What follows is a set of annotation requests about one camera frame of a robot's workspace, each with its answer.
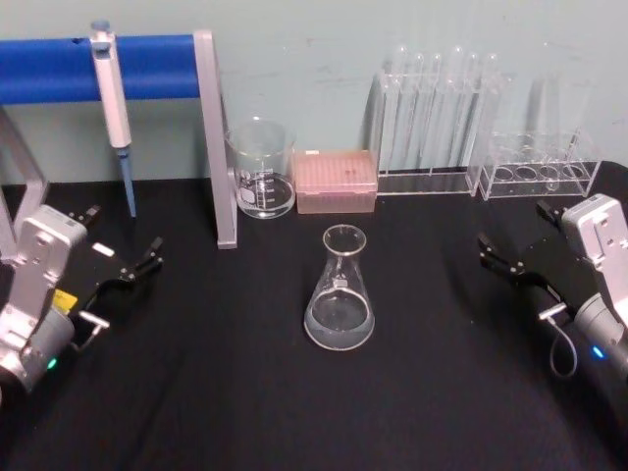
black table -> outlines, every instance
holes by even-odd
[[[628,202],[627,183],[628,170],[605,163],[595,191]],[[135,225],[118,183],[53,185],[60,210],[103,206],[90,238],[131,258],[160,235],[166,264],[133,310],[105,300],[119,306],[113,330],[0,416],[0,469],[626,468],[626,387],[586,348],[576,378],[555,379],[552,335],[535,320],[550,301],[478,262],[479,230],[513,247],[551,232],[534,199],[239,215],[238,249],[219,251],[206,185],[137,183]],[[376,316],[374,335],[346,353],[302,328],[321,235],[338,222],[368,237],[361,268]]]

beaker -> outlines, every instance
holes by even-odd
[[[282,125],[253,118],[227,132],[234,161],[237,206],[244,214],[271,219],[294,204],[289,171],[294,139]]]
[[[305,311],[305,332],[329,350],[351,350],[364,343],[375,317],[359,267],[366,235],[354,226],[331,226],[323,234],[327,264]]]

clear liquid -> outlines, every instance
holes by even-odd
[[[255,174],[247,183],[238,185],[237,206],[244,214],[258,219],[271,219],[285,214],[294,205],[294,188],[277,173]]]
[[[351,331],[364,324],[369,315],[366,299],[348,288],[322,291],[310,311],[323,328],[335,332]]]

erlenmeyer flask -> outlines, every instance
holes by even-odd
[[[327,265],[305,311],[305,332],[329,350],[351,350],[364,343],[375,327],[371,302],[358,265],[366,235],[340,224],[323,234]]]

wall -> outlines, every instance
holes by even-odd
[[[9,0],[0,39],[85,36],[97,18],[124,35],[211,28],[230,124],[278,119],[301,148],[359,145],[372,76],[393,44],[461,44],[497,52],[501,68],[517,74],[503,129],[521,128],[532,80],[556,69],[565,83],[562,125],[582,125],[607,159],[628,165],[628,95],[620,83],[628,64],[619,49],[626,13],[622,0]],[[50,180],[118,177],[98,103],[9,112]],[[130,117],[137,179],[205,175],[196,100],[133,102]],[[15,178],[3,170],[3,181]]]

